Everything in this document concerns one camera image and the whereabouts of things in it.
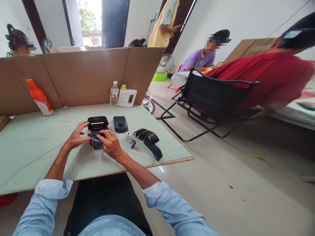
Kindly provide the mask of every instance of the purple shirt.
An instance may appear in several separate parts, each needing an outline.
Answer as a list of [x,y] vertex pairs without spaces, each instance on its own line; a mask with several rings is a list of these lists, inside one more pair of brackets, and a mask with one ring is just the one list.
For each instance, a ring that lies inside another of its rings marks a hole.
[[215,52],[209,52],[205,57],[202,53],[203,49],[199,49],[191,54],[181,66],[179,72],[185,71],[187,67],[210,67],[214,64],[214,58],[216,57]]

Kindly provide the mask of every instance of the tree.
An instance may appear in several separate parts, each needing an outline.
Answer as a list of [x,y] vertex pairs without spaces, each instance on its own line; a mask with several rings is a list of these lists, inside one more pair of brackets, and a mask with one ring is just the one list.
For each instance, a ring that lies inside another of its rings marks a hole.
[[96,46],[98,44],[98,38],[94,36],[101,35],[101,31],[98,29],[95,15],[88,9],[87,2],[84,2],[83,6],[81,1],[78,1],[78,5],[82,32],[84,32],[85,35],[91,35],[93,45]]

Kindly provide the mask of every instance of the wall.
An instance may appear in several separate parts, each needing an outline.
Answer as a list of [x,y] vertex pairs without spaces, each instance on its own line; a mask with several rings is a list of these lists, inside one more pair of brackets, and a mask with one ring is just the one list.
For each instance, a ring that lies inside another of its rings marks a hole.
[[10,51],[9,41],[5,38],[5,35],[8,34],[7,24],[11,24],[14,28],[21,30],[36,44],[36,54],[42,53],[22,1],[5,0],[1,1],[0,7],[0,57],[6,57],[7,52]]
[[55,48],[71,46],[62,0],[34,0],[47,38]]
[[125,47],[134,39],[147,38],[150,21],[159,13],[162,0],[130,0]]
[[[308,0],[197,0],[186,27],[173,52],[175,67],[195,50],[204,47],[207,37],[222,29],[231,32],[232,41],[216,54],[215,64],[224,61],[242,39],[267,38],[289,19]],[[280,36],[302,17],[315,11],[311,0],[270,37]],[[315,47],[298,54],[303,59],[315,60]]]

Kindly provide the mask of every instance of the green cap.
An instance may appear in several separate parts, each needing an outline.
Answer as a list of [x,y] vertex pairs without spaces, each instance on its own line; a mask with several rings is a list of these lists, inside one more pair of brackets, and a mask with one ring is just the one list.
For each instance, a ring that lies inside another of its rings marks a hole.
[[126,85],[121,85],[120,90],[123,90],[123,91],[127,90]]

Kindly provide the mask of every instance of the yellow clothing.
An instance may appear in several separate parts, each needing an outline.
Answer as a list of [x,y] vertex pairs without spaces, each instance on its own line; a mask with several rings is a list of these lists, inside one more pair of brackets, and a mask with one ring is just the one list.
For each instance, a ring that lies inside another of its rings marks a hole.
[[173,27],[177,8],[179,6],[179,0],[168,0],[163,10],[158,17],[158,20],[153,28],[148,47],[149,48],[166,48],[170,42],[170,33],[162,33],[159,30],[161,25],[168,25],[170,28]]

